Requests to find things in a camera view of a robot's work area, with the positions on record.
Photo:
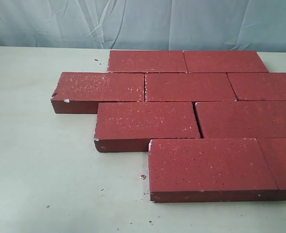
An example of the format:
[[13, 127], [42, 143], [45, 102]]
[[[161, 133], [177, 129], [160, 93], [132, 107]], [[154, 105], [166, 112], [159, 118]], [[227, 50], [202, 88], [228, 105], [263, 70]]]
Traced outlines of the white backdrop curtain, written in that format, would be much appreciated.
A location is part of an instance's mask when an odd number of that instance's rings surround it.
[[286, 0], [0, 0], [0, 46], [286, 52]]

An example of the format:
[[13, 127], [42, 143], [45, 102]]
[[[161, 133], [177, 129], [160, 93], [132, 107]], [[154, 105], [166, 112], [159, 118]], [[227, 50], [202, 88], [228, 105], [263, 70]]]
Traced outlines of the red brick second row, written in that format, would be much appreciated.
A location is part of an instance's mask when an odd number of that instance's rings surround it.
[[145, 101], [236, 101], [225, 73], [147, 73]]

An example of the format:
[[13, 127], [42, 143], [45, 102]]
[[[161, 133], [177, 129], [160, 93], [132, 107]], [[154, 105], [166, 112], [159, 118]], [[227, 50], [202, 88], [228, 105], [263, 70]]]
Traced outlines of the red brick front row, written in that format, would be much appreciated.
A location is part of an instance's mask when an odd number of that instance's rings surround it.
[[154, 139], [148, 162], [153, 202], [265, 201], [278, 191], [254, 138]]

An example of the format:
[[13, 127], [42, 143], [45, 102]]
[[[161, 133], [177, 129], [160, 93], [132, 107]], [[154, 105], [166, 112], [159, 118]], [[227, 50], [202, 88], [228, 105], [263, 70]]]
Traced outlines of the red brick third row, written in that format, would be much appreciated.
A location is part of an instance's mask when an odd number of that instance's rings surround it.
[[286, 101], [195, 104], [204, 138], [286, 138]]

